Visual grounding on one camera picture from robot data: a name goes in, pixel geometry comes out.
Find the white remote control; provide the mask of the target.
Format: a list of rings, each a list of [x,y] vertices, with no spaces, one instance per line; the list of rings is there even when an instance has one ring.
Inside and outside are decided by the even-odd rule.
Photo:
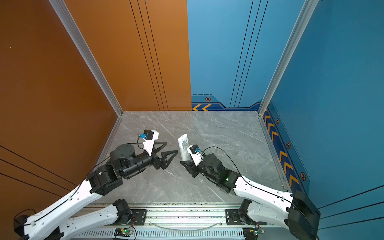
[[[190,154],[188,152],[189,149],[189,141],[188,141],[188,135],[183,134],[181,137],[178,138],[178,144],[180,148],[180,154],[182,161],[189,161],[190,160]]]

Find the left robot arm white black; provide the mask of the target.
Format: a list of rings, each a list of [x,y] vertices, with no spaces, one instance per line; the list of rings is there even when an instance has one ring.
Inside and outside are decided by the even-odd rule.
[[[32,216],[14,218],[14,232],[22,240],[64,240],[103,225],[130,224],[133,213],[125,200],[116,200],[107,208],[75,218],[73,215],[90,203],[106,196],[114,189],[146,168],[165,170],[177,150],[163,152],[165,142],[154,142],[151,151],[137,155],[131,144],[118,146],[110,152],[107,162],[90,172],[71,192]]]

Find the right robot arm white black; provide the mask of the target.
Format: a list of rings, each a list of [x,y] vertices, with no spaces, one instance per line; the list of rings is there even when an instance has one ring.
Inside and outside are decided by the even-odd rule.
[[[223,192],[244,198],[238,214],[243,223],[259,222],[285,228],[299,240],[317,240],[321,213],[301,191],[278,191],[257,184],[223,166],[214,155],[192,154],[181,165],[192,177],[201,174]]]

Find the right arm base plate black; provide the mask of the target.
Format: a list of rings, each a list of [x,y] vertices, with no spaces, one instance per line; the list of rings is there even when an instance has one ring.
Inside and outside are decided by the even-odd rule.
[[[228,226],[245,225],[257,226],[257,222],[248,216],[248,211],[240,211],[238,209],[226,209],[226,224]]]

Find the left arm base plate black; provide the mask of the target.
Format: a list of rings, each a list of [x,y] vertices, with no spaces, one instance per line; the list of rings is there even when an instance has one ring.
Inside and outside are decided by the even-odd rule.
[[[148,210],[146,209],[133,209],[130,217],[121,219],[118,217],[115,223],[110,226],[144,226],[147,218]]]

